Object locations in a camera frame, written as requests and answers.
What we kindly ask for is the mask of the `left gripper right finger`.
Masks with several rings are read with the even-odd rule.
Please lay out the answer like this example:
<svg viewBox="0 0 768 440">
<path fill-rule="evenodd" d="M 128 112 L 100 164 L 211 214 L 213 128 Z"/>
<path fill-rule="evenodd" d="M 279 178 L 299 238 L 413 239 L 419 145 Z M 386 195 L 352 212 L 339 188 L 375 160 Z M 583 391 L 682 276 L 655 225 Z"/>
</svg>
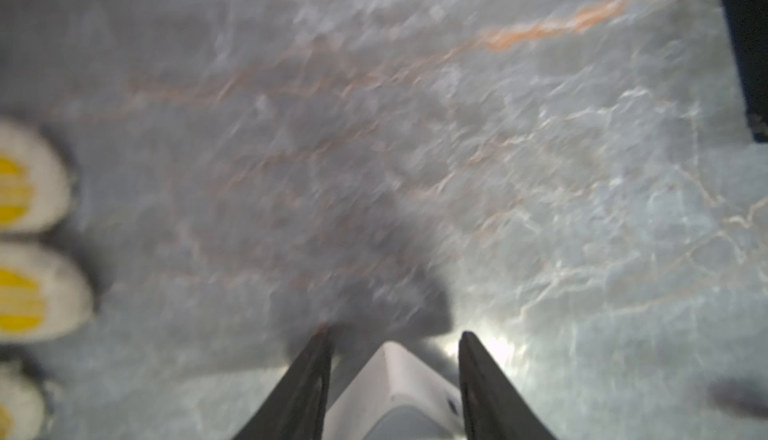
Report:
<svg viewBox="0 0 768 440">
<path fill-rule="evenodd" d="M 474 333 L 462 333 L 458 359 L 469 440 L 555 440 Z"/>
</svg>

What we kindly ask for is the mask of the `white network switch box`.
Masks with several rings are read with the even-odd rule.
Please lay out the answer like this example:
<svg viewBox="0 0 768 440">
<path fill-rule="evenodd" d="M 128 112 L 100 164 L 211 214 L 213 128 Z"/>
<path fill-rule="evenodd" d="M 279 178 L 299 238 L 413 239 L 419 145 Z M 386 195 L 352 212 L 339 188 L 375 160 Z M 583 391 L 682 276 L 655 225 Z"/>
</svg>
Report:
<svg viewBox="0 0 768 440">
<path fill-rule="evenodd" d="M 328 440 L 465 436 L 458 388 L 395 342 L 384 343 L 328 409 Z"/>
</svg>

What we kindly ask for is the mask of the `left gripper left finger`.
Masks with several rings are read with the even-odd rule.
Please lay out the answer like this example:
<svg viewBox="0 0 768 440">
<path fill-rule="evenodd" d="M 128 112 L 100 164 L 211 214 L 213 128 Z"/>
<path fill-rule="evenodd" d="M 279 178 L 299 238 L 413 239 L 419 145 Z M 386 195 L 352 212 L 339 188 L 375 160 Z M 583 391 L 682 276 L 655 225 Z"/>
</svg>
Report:
<svg viewBox="0 0 768 440">
<path fill-rule="evenodd" d="M 329 331 L 317 331 L 234 440 L 320 440 L 332 366 Z"/>
</svg>

